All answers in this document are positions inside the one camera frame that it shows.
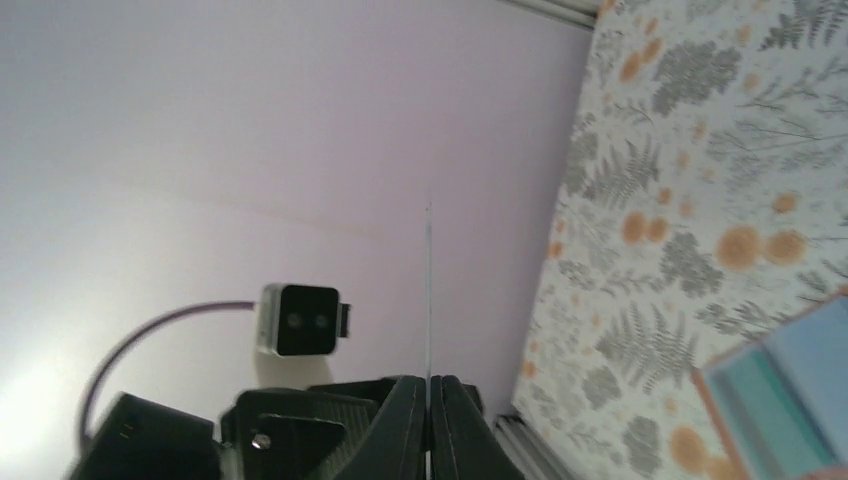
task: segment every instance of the black joint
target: black joint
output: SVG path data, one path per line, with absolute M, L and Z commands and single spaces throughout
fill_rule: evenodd
M 350 316 L 350 304 L 342 304 L 342 315 L 339 322 L 339 338 L 347 338 L 348 336 L 348 318 Z

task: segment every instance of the orange edge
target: orange edge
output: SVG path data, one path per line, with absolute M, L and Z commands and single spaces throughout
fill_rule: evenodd
M 710 415 L 710 419 L 716 427 L 718 436 L 721 438 L 721 443 L 724 444 L 724 450 L 730 457 L 730 461 L 736 466 L 736 470 L 742 476 L 741 480 L 749 480 L 750 477 L 748 476 L 748 469 L 745 468 L 745 463 L 742 462 L 742 457 L 736 450 L 736 445 L 734 445 L 733 440 L 730 437 L 730 432 L 727 430 L 727 426 L 722 421 L 721 415 L 718 413 L 715 403 L 713 403 L 713 397 L 710 395 L 710 389 L 704 381 L 704 376 L 697 368 L 692 371 L 692 383 L 695 384 L 695 388 L 701 395 L 701 400 L 703 400 L 704 406 L 707 407 L 707 413 Z

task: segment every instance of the floral tablecloth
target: floral tablecloth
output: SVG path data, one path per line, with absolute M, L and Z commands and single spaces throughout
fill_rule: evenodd
M 848 0 L 606 0 L 514 403 L 578 475 L 737 478 L 690 372 L 848 283 Z

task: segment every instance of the black camera face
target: black camera face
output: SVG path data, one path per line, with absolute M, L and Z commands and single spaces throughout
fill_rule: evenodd
M 335 288 L 286 285 L 280 292 L 277 353 L 329 355 L 336 349 L 340 298 Z

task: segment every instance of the camera lens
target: camera lens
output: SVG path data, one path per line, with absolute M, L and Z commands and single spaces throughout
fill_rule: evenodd
M 288 317 L 286 317 L 286 322 L 288 323 L 289 328 L 300 328 L 303 326 L 303 319 L 296 313 L 290 313 Z

